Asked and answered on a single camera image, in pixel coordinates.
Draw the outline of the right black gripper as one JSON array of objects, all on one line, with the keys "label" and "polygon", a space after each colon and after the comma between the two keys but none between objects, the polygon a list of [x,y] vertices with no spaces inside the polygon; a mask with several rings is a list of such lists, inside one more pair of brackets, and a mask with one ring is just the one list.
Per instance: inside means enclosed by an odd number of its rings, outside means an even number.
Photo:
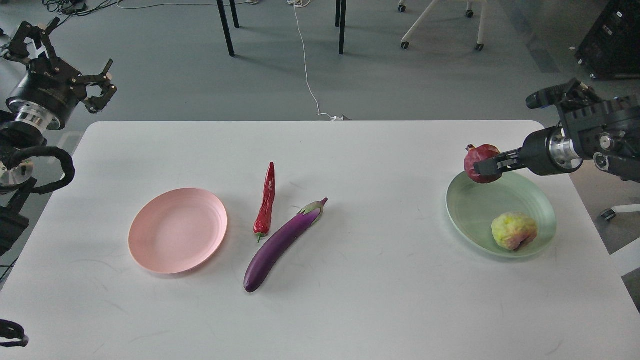
[{"label": "right black gripper", "polygon": [[474,171],[481,176],[497,176],[523,169],[538,176],[570,174],[579,170],[583,158],[574,150],[573,141],[563,127],[550,127],[526,137],[522,148],[494,153],[482,150],[473,162]]}]

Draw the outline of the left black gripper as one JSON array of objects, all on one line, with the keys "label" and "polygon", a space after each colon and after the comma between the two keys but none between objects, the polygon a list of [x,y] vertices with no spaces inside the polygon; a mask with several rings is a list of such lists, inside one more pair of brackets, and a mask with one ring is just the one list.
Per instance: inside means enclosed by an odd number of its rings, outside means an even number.
[{"label": "left black gripper", "polygon": [[[109,72],[113,59],[96,75],[82,75],[70,64],[60,64],[50,39],[60,23],[59,17],[53,18],[46,27],[22,22],[9,43],[1,47],[2,59],[27,66],[26,75],[6,100],[7,107],[16,114],[25,104],[38,105],[52,115],[48,130],[64,129],[79,102],[90,114],[102,112],[118,91]],[[31,58],[31,50],[36,59]],[[74,78],[75,94],[70,89]],[[92,87],[97,87],[100,93],[89,96],[88,88]]]}]

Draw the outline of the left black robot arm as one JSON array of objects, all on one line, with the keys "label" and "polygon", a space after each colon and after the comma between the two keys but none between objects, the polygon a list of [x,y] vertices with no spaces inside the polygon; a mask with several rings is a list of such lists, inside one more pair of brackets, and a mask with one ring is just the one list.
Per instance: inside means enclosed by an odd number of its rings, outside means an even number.
[{"label": "left black robot arm", "polygon": [[[59,131],[79,104],[96,114],[117,92],[109,73],[113,64],[93,75],[82,74],[57,55],[50,36],[61,23],[55,17],[46,26],[22,22],[1,48],[1,58],[23,64],[26,73],[6,100],[1,112],[1,194],[11,198],[0,208],[0,251],[10,251],[30,222],[21,210],[32,194],[44,195],[68,186],[76,170],[70,153],[49,146],[45,132]],[[62,177],[39,186],[34,177],[34,158],[54,158]]]}]

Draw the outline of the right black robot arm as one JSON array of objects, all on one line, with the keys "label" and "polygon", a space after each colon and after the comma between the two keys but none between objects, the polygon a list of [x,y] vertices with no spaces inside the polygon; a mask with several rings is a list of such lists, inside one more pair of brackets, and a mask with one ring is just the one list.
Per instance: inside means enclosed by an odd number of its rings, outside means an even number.
[{"label": "right black robot arm", "polygon": [[558,124],[531,133],[523,145],[501,152],[493,145],[467,146],[464,170],[476,183],[496,182],[503,173],[528,169],[538,176],[574,173],[593,161],[624,182],[639,181],[639,102],[635,96],[605,100],[577,79],[534,92],[528,109],[558,111]]}]

